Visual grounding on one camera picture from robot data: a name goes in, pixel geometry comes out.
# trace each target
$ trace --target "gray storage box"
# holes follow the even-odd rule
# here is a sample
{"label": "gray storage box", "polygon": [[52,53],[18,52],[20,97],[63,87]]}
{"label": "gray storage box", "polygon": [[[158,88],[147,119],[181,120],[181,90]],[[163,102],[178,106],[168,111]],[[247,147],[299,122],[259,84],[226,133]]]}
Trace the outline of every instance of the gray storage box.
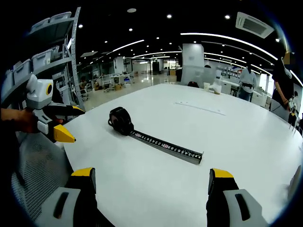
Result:
{"label": "gray storage box", "polygon": [[40,22],[34,24],[31,28],[31,32],[34,32],[34,31],[44,27],[45,25],[47,25],[49,19],[50,18],[48,17],[48,18],[41,20]]}
{"label": "gray storage box", "polygon": [[67,18],[70,18],[70,17],[71,17],[71,12],[60,13],[60,14],[57,14],[55,16],[52,16],[49,20],[49,23],[52,23],[56,20],[67,19]]}
{"label": "gray storage box", "polygon": [[17,84],[22,78],[26,77],[31,71],[31,60],[27,59],[14,70],[14,80]]}
{"label": "gray storage box", "polygon": [[47,50],[42,53],[38,53],[32,57],[33,61],[33,69],[37,70],[40,67],[43,67],[49,63],[51,63],[51,56],[52,56],[53,50]]}
{"label": "gray storage box", "polygon": [[5,73],[5,79],[2,84],[1,97],[4,97],[5,94],[14,86],[14,77],[13,71],[9,70]]}

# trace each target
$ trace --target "floor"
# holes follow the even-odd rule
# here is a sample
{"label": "floor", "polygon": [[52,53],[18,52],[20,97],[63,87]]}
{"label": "floor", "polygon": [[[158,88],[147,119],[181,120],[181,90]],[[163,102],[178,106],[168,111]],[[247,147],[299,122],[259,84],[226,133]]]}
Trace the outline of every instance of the floor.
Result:
{"label": "floor", "polygon": [[163,83],[176,83],[176,76],[167,76],[167,74],[151,75],[141,74],[134,78],[134,83],[129,87],[122,87],[118,91],[104,92],[103,90],[89,91],[89,99],[84,101],[86,111],[89,111],[103,103],[109,102],[115,98],[127,95],[134,91]]}

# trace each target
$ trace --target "tape measure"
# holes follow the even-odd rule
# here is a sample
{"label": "tape measure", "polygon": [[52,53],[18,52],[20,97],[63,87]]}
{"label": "tape measure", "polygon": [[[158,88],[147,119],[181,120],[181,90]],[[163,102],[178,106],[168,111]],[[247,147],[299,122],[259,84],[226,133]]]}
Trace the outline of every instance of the tape measure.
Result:
{"label": "tape measure", "polygon": [[110,111],[108,124],[122,135],[131,136],[190,163],[199,164],[202,160],[203,154],[201,153],[165,142],[135,130],[129,113],[122,107],[117,107]]}

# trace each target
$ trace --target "black bag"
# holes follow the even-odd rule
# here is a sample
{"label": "black bag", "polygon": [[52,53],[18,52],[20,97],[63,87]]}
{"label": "black bag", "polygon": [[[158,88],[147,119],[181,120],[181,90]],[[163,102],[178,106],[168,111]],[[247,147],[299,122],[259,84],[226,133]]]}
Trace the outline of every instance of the black bag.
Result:
{"label": "black bag", "polygon": [[198,84],[196,82],[190,81],[187,85],[188,87],[197,87],[199,88]]}

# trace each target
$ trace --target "white cup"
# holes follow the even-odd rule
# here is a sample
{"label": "white cup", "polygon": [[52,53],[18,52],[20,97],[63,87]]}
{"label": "white cup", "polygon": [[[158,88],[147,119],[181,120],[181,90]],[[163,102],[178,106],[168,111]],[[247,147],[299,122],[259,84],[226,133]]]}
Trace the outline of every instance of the white cup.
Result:
{"label": "white cup", "polygon": [[209,90],[209,86],[210,86],[210,83],[203,83],[204,84],[204,90],[205,91],[208,91]]}

